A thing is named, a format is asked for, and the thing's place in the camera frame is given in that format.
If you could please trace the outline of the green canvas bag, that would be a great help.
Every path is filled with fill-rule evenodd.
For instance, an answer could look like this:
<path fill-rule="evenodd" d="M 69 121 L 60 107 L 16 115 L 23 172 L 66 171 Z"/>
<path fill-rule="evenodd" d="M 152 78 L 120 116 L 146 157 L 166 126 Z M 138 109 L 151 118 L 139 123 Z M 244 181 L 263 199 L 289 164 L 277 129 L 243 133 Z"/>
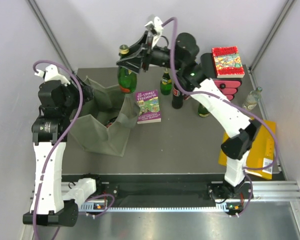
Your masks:
<path fill-rule="evenodd" d="M 88 77 L 84 82 L 92 87 L 94 97 L 82 106 L 69 133 L 87 152 L 122 157 L 140 112 L 134 94 L 123 93 L 118 84 L 104 87 Z"/>

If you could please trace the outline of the clear green-cap bottle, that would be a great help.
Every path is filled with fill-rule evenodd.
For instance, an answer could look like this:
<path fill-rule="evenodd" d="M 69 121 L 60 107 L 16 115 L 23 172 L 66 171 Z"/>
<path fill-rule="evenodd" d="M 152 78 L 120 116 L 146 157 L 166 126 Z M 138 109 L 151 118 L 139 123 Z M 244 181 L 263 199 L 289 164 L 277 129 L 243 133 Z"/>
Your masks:
<path fill-rule="evenodd" d="M 263 89 L 260 86 L 252 90 L 245 98 L 242 108 L 247 111 L 253 110 L 260 101 L 262 91 Z"/>

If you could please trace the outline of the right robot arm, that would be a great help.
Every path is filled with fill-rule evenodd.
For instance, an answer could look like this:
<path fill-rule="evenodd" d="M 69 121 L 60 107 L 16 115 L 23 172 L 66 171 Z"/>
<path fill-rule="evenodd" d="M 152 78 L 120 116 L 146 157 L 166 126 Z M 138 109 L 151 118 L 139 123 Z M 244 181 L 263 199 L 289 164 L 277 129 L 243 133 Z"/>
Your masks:
<path fill-rule="evenodd" d="M 228 135 L 221 150 L 226 155 L 226 172 L 222 183 L 222 197 L 235 198 L 245 183 L 246 162 L 261 123 L 250 119 L 232 104 L 204 72 L 203 64 L 195 61 L 199 47 L 196 39 L 182 32 L 171 41 L 170 48 L 158 47 L 155 36 L 145 31 L 133 45 L 119 47 L 117 66 L 138 74 L 149 65 L 167 67 L 178 90 L 190 95 L 220 123 Z"/>

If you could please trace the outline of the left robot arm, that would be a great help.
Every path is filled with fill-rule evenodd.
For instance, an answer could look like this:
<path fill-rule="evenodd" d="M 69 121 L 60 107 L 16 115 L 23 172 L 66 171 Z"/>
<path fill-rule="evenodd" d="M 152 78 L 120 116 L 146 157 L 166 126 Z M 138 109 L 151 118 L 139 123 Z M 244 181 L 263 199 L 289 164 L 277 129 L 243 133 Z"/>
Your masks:
<path fill-rule="evenodd" d="M 66 193 L 62 193 L 62 161 L 68 140 L 68 128 L 75 120 L 74 110 L 93 99 L 90 86 L 49 80 L 39 86 L 39 115 L 32 125 L 35 152 L 35 189 L 29 212 L 23 215 L 25 225 L 73 227 L 79 208 L 91 196 L 99 198 L 104 191 L 97 176 L 86 174 Z"/>

